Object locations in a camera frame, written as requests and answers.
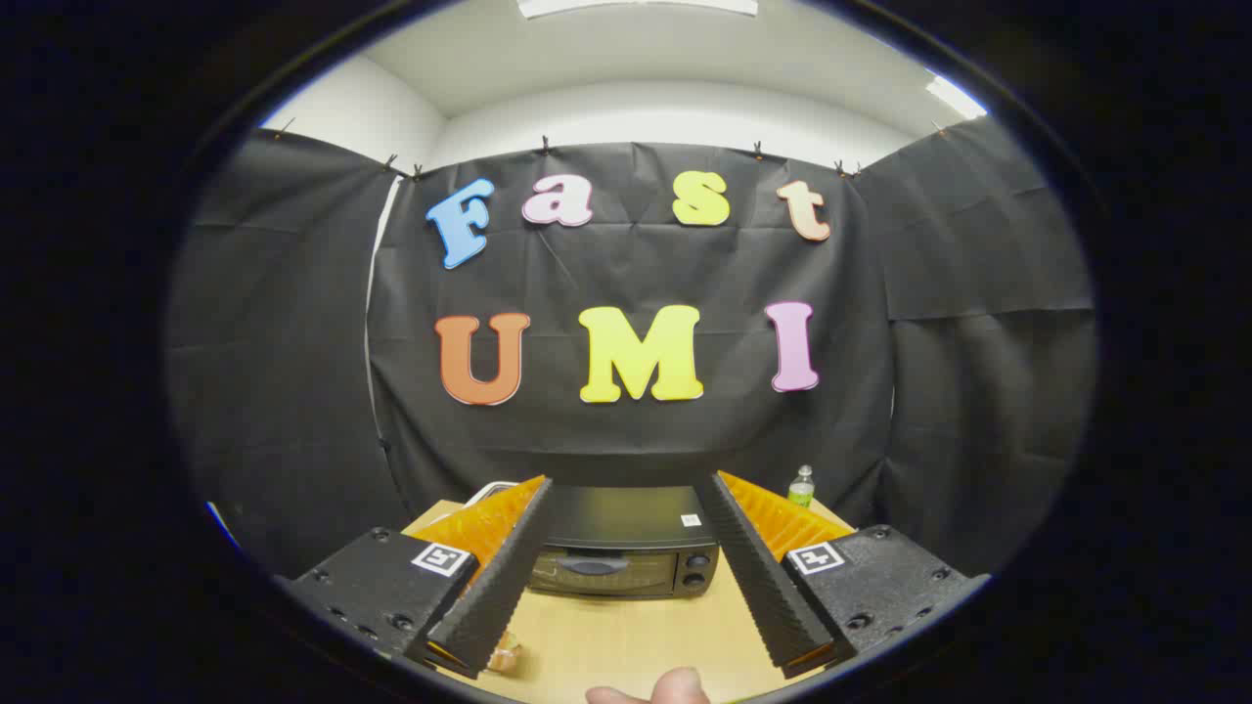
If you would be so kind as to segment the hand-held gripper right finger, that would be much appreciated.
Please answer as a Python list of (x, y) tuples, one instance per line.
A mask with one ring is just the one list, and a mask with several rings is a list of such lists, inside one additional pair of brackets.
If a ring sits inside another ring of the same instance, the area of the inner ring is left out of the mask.
[(694, 491), (782, 676), (859, 666), (988, 581), (895, 527), (853, 531), (725, 472), (700, 479)]

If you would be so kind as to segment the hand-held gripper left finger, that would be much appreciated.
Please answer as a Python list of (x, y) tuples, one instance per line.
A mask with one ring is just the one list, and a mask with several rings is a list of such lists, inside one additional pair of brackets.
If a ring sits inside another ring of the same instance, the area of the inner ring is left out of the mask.
[(475, 678), (513, 619), (553, 506), (552, 481), (537, 476), (411, 535), (371, 529), (287, 589), (381, 655)]

